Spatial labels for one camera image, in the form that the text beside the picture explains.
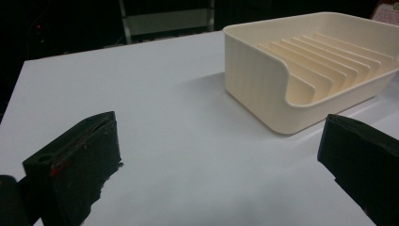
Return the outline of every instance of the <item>white table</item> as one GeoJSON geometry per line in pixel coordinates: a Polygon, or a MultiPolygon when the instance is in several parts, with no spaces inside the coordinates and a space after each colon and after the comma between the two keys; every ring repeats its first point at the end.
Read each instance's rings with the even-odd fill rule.
{"type": "MultiPolygon", "coordinates": [[[[271,132],[223,72],[221,32],[27,61],[0,126],[0,172],[22,179],[28,156],[114,110],[124,167],[85,225],[374,225],[317,162],[324,123],[271,132]]],[[[396,78],[341,114],[399,138],[398,97],[396,78]]]]}

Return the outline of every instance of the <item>black object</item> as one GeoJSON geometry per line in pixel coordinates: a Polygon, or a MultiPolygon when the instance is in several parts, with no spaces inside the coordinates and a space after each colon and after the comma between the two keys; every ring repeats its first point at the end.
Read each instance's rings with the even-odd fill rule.
{"type": "Polygon", "coordinates": [[[120,160],[114,112],[80,121],[23,162],[20,182],[0,176],[0,225],[81,225],[120,160]]]}
{"type": "Polygon", "coordinates": [[[317,158],[376,225],[399,225],[398,140],[328,115],[317,158]]]}

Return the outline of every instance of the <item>table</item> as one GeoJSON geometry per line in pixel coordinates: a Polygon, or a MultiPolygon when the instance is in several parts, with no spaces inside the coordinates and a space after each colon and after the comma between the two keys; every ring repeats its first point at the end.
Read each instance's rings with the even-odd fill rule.
{"type": "MultiPolygon", "coordinates": [[[[84,225],[374,225],[316,155],[324,122],[272,132],[224,89],[213,32],[26,61],[0,126],[0,172],[114,110],[124,167],[84,225]]],[[[399,138],[399,79],[342,115],[399,138]]]]}

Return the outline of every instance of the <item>dark background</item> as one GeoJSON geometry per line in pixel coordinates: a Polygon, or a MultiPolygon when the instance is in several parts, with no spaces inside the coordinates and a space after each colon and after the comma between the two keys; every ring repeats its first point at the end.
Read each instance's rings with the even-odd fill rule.
{"type": "MultiPolygon", "coordinates": [[[[318,11],[370,18],[378,0],[215,0],[215,30],[318,11]]],[[[125,43],[119,0],[2,0],[0,120],[25,60],[125,43]]],[[[208,0],[124,0],[128,15],[207,8],[208,0]]]]}

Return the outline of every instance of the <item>beige plastic tray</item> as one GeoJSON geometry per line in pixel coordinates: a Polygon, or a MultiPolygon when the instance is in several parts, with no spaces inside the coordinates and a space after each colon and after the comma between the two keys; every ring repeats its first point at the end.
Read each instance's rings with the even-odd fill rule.
{"type": "Polygon", "coordinates": [[[399,26],[321,12],[224,28],[226,90],[296,133],[378,94],[399,71],[399,26]]]}

